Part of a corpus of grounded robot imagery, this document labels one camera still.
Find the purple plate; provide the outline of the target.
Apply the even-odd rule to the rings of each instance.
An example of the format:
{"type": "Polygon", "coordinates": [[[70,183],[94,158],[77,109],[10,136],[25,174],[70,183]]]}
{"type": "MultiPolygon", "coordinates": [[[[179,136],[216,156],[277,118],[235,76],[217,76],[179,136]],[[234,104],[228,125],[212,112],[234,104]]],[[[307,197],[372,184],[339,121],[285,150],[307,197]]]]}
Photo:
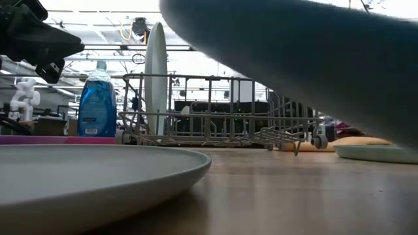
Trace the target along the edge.
{"type": "Polygon", "coordinates": [[[62,136],[18,136],[0,135],[0,145],[19,144],[67,144],[68,138],[62,136]]]}

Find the large pale mint plate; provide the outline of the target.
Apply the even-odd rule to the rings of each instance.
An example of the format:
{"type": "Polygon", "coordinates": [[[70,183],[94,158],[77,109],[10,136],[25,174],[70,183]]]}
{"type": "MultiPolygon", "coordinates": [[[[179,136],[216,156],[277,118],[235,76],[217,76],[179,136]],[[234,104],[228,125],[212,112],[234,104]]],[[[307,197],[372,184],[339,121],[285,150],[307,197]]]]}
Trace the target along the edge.
{"type": "MultiPolygon", "coordinates": [[[[157,22],[151,30],[145,62],[145,74],[159,76],[144,77],[144,94],[147,113],[167,112],[167,49],[163,26],[157,22]]],[[[165,116],[146,115],[152,135],[163,135],[165,116]]]]}

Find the large grey plate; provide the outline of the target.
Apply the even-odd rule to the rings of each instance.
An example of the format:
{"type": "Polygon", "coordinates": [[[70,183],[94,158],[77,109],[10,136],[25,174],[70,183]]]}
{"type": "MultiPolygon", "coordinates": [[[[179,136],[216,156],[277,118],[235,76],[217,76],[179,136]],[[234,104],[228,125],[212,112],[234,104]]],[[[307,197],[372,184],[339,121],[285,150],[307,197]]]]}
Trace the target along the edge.
{"type": "Polygon", "coordinates": [[[0,146],[0,235],[77,235],[194,186],[211,158],[152,146],[0,146]]]}

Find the large blue plate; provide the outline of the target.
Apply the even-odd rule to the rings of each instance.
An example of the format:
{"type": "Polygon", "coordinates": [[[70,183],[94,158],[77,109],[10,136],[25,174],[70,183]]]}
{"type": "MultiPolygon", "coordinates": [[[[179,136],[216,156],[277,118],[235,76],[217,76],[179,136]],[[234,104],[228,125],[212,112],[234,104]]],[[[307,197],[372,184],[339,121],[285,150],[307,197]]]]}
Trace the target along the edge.
{"type": "Polygon", "coordinates": [[[311,0],[159,0],[199,52],[418,151],[418,22],[311,0]]]}

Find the small teal plate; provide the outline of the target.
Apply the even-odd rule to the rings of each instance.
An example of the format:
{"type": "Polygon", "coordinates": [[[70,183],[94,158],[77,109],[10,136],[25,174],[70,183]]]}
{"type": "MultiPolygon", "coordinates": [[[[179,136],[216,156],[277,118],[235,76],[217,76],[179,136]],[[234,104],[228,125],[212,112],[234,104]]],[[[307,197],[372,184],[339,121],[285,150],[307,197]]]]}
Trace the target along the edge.
{"type": "Polygon", "coordinates": [[[394,145],[339,145],[334,146],[341,158],[418,165],[418,153],[394,145]]]}

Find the blue dish soap bottle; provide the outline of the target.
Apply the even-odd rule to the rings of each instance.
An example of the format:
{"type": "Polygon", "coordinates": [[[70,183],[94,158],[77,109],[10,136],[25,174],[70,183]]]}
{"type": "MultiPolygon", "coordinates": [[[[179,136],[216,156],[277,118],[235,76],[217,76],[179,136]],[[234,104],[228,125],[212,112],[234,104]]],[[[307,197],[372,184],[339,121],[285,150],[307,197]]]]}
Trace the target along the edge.
{"type": "Polygon", "coordinates": [[[88,76],[80,98],[78,136],[115,137],[116,93],[105,61],[98,61],[88,76]]]}

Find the red storage bins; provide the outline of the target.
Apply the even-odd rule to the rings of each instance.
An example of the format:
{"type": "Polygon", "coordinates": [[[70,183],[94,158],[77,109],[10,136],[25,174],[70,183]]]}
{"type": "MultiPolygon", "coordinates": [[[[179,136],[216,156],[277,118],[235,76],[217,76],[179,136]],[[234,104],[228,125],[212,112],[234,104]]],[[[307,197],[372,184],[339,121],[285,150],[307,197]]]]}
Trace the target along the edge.
{"type": "Polygon", "coordinates": [[[364,136],[364,133],[360,130],[346,124],[345,122],[340,122],[334,126],[335,137],[336,138],[345,138],[349,136],[364,136]]]}

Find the yellow cloth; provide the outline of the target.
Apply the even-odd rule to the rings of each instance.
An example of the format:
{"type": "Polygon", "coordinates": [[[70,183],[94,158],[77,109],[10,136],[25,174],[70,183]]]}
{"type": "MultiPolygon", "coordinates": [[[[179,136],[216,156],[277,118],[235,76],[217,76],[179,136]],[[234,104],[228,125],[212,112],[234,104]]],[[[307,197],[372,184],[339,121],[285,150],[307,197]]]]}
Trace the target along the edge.
{"type": "Polygon", "coordinates": [[[300,152],[335,152],[334,146],[353,146],[353,145],[392,145],[391,142],[374,137],[367,136],[349,136],[345,138],[337,139],[333,142],[329,142],[325,149],[317,149],[309,142],[302,142],[299,147],[300,152]]]}

